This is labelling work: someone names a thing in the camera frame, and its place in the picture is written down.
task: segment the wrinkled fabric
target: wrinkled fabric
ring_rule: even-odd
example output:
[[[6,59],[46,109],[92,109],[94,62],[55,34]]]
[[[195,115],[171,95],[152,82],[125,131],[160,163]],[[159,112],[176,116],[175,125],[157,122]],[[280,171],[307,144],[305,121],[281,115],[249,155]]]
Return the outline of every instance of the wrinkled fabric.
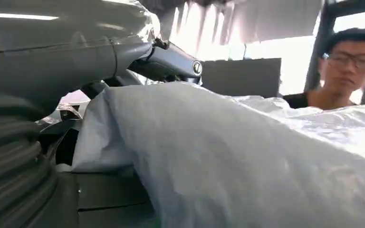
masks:
[[[163,228],[365,228],[365,106],[110,88],[89,104],[73,162],[133,163]]]

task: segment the man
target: man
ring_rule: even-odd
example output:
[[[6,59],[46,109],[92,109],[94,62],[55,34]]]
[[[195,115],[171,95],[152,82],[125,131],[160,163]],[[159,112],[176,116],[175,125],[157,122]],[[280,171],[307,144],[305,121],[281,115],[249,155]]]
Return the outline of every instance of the man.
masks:
[[[283,96],[290,107],[330,110],[355,105],[349,100],[350,95],[365,89],[365,29],[351,28],[332,35],[319,59],[318,71],[324,85]]]

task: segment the black pole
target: black pole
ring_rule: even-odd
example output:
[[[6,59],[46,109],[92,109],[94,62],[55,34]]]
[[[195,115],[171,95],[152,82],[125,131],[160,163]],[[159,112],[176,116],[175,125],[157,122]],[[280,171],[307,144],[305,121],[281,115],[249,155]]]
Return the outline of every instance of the black pole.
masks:
[[[310,65],[306,77],[305,91],[315,89],[320,85],[320,75],[318,73],[318,59],[321,57],[321,50],[324,47],[326,38],[333,33],[335,15],[329,10],[327,0],[321,10],[320,24],[314,43],[313,54],[311,55]]]

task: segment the gray cover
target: gray cover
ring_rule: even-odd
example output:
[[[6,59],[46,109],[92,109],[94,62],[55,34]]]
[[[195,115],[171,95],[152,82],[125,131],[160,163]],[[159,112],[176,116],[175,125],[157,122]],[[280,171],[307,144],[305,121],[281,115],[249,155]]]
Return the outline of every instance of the gray cover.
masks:
[[[365,228],[365,107],[111,88],[87,108],[74,168],[127,163],[163,228]]]

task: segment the black panel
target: black panel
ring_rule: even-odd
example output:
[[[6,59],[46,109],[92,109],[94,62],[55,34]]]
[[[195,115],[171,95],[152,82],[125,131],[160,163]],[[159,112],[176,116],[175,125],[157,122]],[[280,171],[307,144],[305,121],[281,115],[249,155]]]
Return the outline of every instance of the black panel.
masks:
[[[155,228],[150,203],[79,213],[80,228]]]
[[[79,209],[122,207],[149,202],[132,168],[113,174],[78,174]]]
[[[279,78],[280,58],[203,63],[203,87],[222,95],[276,97]]]
[[[46,208],[25,228],[78,228],[78,185],[75,176],[60,173],[58,187]]]

